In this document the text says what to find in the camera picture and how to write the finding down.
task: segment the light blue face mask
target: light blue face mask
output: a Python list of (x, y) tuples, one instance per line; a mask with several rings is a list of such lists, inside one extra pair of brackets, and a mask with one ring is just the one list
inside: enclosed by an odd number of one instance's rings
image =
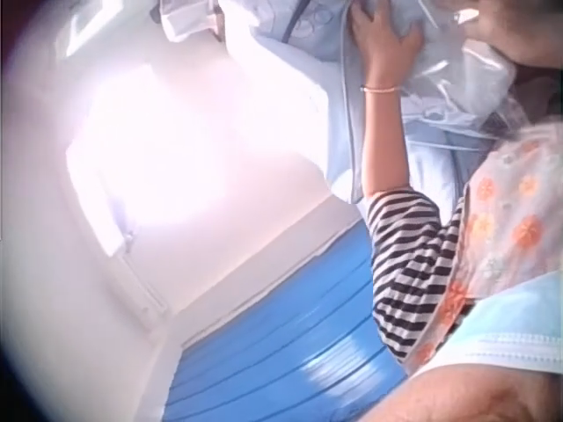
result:
[(562, 375), (562, 276), (548, 273), (478, 303), (416, 375), (468, 363)]

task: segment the blue tiled floor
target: blue tiled floor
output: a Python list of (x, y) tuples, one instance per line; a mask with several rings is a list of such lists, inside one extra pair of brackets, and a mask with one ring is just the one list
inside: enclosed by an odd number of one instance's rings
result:
[(357, 224), (234, 322), (187, 349), (165, 421), (352, 421), (405, 374), (371, 319)]

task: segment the striped shirt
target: striped shirt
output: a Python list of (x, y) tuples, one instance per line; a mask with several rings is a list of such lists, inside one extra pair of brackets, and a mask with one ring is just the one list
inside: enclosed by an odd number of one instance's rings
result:
[(450, 222), (442, 226), (438, 206), (412, 189), (369, 200), (373, 316), (383, 342), (399, 362), (413, 348), (446, 291), (463, 208), (462, 197)]

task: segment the window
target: window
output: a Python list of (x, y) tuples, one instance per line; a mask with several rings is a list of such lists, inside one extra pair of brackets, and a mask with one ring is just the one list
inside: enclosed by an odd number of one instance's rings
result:
[(203, 119), (143, 65), (102, 84), (67, 151), (71, 181), (104, 251), (143, 225), (184, 222), (223, 193)]
[(71, 57), (123, 10), (123, 0), (91, 0), (84, 4), (78, 0), (70, 22), (59, 37), (64, 57)]

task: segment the plastic bag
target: plastic bag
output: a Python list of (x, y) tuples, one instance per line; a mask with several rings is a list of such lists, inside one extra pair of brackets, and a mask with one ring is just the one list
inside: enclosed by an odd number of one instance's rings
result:
[[(425, 37), (404, 85), (415, 106), (405, 107), (406, 120), (412, 117), (453, 130), (479, 131), (491, 114), (509, 113), (499, 107), (515, 80), (515, 65), (486, 43), (464, 38), (460, 23), (465, 13), (437, 8), (432, 0), (391, 0), (391, 4), (392, 22), (400, 36), (413, 22), (421, 22)], [(377, 0), (366, 5), (373, 11)]]
[(181, 42), (193, 33), (213, 27), (209, 0), (160, 0), (160, 17), (166, 38)]

